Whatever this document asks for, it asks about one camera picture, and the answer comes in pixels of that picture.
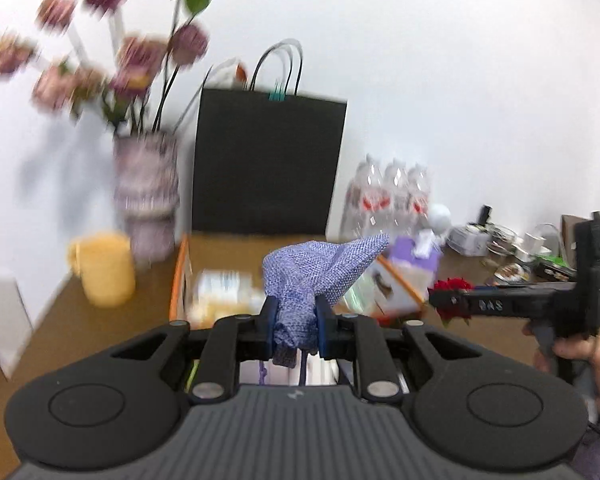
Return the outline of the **purple knitted cloth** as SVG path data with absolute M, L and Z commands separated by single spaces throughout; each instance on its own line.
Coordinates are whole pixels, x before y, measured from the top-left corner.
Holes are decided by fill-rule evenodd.
M 334 306 L 388 246 L 388 235 L 377 234 L 342 244 L 310 240 L 265 256 L 263 289 L 279 301 L 274 364 L 293 368 L 298 351 L 317 352 L 315 298 Z

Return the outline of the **red artificial rose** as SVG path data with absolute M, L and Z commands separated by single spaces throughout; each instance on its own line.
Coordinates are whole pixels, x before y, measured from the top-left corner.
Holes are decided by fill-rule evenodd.
M 471 314 L 462 299 L 462 292 L 469 292 L 475 286 L 464 278 L 437 280 L 428 288 L 428 304 L 436 310 L 444 327 L 459 318 L 469 324 Z

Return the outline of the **dark green patterned box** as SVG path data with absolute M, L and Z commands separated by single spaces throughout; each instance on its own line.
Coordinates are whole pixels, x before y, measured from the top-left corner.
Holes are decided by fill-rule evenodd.
M 547 282 L 574 282 L 577 271 L 565 264 L 562 258 L 537 258 L 532 266 L 534 276 Z

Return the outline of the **dark snack packet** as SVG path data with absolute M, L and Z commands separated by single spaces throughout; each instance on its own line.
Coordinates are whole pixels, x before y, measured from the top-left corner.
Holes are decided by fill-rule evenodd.
M 509 263 L 494 272 L 494 278 L 503 284 L 518 284 L 529 281 L 528 271 L 519 263 Z

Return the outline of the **red orange cardboard box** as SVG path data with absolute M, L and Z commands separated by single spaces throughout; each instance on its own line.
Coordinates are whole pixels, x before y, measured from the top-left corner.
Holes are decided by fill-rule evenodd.
M 389 322 L 419 318 L 434 274 L 391 249 L 351 265 L 364 242 L 318 242 L 307 235 L 257 236 L 193 233 L 176 259 L 169 318 L 207 328 L 223 314 L 260 311 L 265 292 L 324 294 L 334 309 Z

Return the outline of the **white charger plug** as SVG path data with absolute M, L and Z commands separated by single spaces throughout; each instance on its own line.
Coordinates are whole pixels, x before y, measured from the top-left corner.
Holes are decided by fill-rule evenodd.
M 545 246 L 545 238 L 531 233 L 524 233 L 517 237 L 514 243 L 514 256 L 523 262 L 530 262 L 535 258 L 549 257 L 554 252 Z

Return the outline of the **purple tissue pack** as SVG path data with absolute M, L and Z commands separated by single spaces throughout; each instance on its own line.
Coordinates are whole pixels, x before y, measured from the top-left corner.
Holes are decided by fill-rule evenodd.
M 437 276 L 442 251 L 431 230 L 415 238 L 399 236 L 390 248 L 389 262 L 414 289 L 426 294 Z

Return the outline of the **water bottle pack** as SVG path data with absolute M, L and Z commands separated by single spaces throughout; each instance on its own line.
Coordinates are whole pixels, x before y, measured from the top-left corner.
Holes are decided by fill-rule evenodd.
M 427 215 L 430 193 L 426 166 L 407 168 L 395 158 L 382 169 L 377 158 L 367 155 L 349 182 L 339 235 L 343 240 L 413 235 Z

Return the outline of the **yellow ceramic mug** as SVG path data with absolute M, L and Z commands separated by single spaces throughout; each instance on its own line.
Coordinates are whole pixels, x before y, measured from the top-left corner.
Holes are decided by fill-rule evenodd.
M 93 306 L 116 308 L 132 298 L 135 268 L 126 235 L 109 232 L 75 240 L 68 247 L 67 260 Z

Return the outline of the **black paper bag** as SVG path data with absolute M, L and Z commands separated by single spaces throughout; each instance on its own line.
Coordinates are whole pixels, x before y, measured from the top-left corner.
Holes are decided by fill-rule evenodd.
M 346 113 L 346 102 L 302 96 L 297 88 L 203 88 L 193 231 L 324 235 Z

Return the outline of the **purple textured vase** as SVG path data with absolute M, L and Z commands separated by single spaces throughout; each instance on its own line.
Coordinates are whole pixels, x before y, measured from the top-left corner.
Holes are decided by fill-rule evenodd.
M 138 262 L 173 252 L 178 194 L 178 141 L 164 133 L 114 140 L 114 204 Z

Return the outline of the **dried pink flowers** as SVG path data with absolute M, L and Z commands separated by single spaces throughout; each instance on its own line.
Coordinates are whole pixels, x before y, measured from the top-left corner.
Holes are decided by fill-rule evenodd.
M 114 136 L 163 134 L 164 108 L 176 78 L 208 52 L 209 35 L 199 18 L 211 0 L 172 0 L 171 28 L 165 37 L 127 32 L 122 14 L 127 1 L 43 0 L 36 26 L 67 37 L 70 53 L 50 62 L 34 40 L 1 34 L 0 81 L 34 67 L 40 76 L 31 100 L 42 112 L 66 112 L 79 120 L 85 107 L 93 107 Z M 112 73 L 99 68 L 86 53 L 74 24 L 79 9 L 107 21 L 116 66 Z

